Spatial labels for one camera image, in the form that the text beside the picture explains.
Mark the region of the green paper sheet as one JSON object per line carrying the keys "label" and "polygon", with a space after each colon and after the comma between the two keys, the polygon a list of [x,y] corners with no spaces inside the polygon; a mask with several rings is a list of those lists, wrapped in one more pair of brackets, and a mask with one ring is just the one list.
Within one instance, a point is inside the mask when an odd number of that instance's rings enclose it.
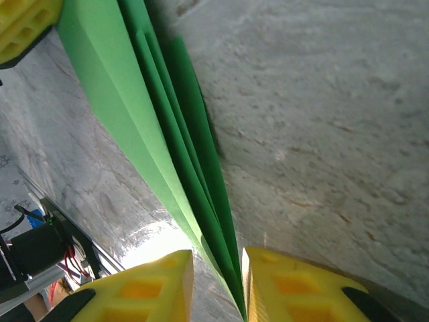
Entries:
{"label": "green paper sheet", "polygon": [[247,316],[229,198],[181,37],[147,0],[64,0],[57,30],[92,112]]}

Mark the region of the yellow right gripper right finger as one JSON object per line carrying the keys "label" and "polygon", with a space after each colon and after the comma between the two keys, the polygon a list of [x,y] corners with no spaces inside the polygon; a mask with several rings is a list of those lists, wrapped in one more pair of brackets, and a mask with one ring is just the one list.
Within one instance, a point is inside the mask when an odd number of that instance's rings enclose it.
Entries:
{"label": "yellow right gripper right finger", "polygon": [[260,247],[245,247],[248,322],[399,322],[358,282]]}

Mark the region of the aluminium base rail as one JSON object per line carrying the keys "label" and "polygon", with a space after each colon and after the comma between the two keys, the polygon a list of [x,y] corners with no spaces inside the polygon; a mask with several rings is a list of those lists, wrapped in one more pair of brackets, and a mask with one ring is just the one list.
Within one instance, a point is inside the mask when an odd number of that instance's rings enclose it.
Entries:
{"label": "aluminium base rail", "polygon": [[93,272],[98,274],[102,270],[109,274],[115,274],[125,270],[125,268],[104,250],[95,240],[91,239],[86,231],[81,228],[77,222],[67,213],[63,212],[61,207],[50,199],[42,190],[41,186],[32,180],[21,168],[18,168],[19,173],[23,177],[23,181],[28,189],[35,197],[42,210],[55,221],[58,228],[58,233],[63,235],[63,239],[71,246],[76,245],[82,252],[82,257],[90,265]]}

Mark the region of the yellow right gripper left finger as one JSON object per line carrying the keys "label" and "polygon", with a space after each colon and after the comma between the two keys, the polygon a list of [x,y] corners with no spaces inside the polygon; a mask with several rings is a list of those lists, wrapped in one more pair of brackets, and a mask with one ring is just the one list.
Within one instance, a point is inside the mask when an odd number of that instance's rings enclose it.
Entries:
{"label": "yellow right gripper left finger", "polygon": [[193,278],[179,250],[80,287],[42,322],[190,322]]}

